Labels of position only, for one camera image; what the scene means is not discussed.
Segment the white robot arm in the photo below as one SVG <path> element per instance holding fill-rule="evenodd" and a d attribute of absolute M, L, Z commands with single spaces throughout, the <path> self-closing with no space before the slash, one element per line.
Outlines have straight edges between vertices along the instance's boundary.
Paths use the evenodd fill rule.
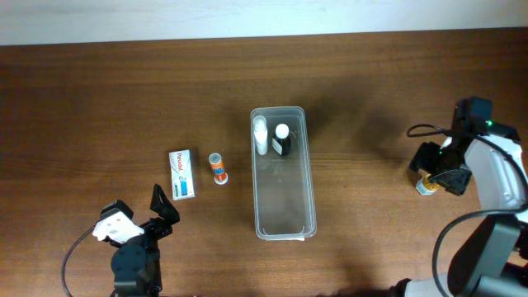
<path fill-rule="evenodd" d="M 528 200 L 520 140 L 515 129 L 493 123 L 490 118 L 491 102 L 472 97 L 457 104 L 452 130 L 417 125 L 438 131 L 408 133 L 410 137 L 451 136 L 441 146 L 422 144 L 411 162 L 412 170 L 422 169 L 431 174 L 427 182 L 462 195 L 474 175 L 482 210 L 489 210 L 490 214 L 495 210 L 511 211 L 509 215 L 489 215 L 457 252 L 449 272 L 438 277 L 444 294 L 431 278 L 408 282 L 401 296 L 528 296 L 528 266 L 507 263 L 513 250 L 528 260 Z"/>

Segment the white cardboard box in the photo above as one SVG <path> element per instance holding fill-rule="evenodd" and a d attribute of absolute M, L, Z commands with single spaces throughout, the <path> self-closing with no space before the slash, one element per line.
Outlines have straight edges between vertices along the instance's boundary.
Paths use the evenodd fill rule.
<path fill-rule="evenodd" d="M 172 199 L 180 200 L 195 196 L 192 181 L 191 152 L 186 149 L 168 154 L 171 163 Z"/>

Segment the small bottle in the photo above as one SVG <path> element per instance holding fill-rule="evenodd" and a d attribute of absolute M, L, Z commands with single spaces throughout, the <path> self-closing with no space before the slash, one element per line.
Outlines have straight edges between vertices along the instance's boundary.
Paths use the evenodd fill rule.
<path fill-rule="evenodd" d="M 259 115 L 253 119 L 253 133 L 255 134 L 257 152 L 263 156 L 267 153 L 267 125 L 264 116 Z"/>
<path fill-rule="evenodd" d="M 290 153 L 291 139 L 290 128 L 285 124 L 280 124 L 275 128 L 275 134 L 271 145 L 280 156 L 285 156 Z"/>
<path fill-rule="evenodd" d="M 223 185 L 224 183 L 228 182 L 228 174 L 224 169 L 224 161 L 222 160 L 222 156 L 220 156 L 219 153 L 212 153 L 209 156 L 209 164 L 211 164 L 211 168 L 213 169 L 214 182 L 219 185 Z"/>
<path fill-rule="evenodd" d="M 416 184 L 416 189 L 422 195 L 432 195 L 441 187 L 439 184 L 429 181 L 429 178 L 431 178 L 431 174 L 420 178 Z"/>

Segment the white wall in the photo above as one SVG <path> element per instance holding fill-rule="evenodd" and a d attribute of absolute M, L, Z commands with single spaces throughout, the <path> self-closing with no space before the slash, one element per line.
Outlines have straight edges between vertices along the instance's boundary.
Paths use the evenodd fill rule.
<path fill-rule="evenodd" d="M 528 26 L 528 0 L 0 0 L 0 45 Z"/>

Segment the white bottle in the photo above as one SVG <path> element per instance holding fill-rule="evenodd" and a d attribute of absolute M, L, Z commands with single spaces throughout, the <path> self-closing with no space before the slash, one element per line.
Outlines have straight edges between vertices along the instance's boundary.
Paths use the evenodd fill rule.
<path fill-rule="evenodd" d="M 253 134 L 255 135 L 257 152 L 261 156 L 265 155 L 267 153 L 267 123 L 264 116 L 255 116 L 253 119 Z"/>

